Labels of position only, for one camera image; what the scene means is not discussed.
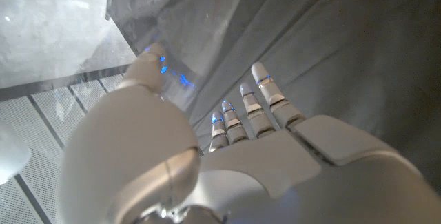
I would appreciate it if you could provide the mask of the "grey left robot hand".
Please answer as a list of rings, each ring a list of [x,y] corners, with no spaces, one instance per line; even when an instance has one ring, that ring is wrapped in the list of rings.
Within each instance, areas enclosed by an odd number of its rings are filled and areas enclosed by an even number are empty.
[[[258,62],[268,108],[240,87],[252,135],[224,101],[202,154],[184,114],[161,97],[165,55],[146,48],[72,132],[63,222],[440,222],[440,196],[410,161],[339,119],[305,117]]]

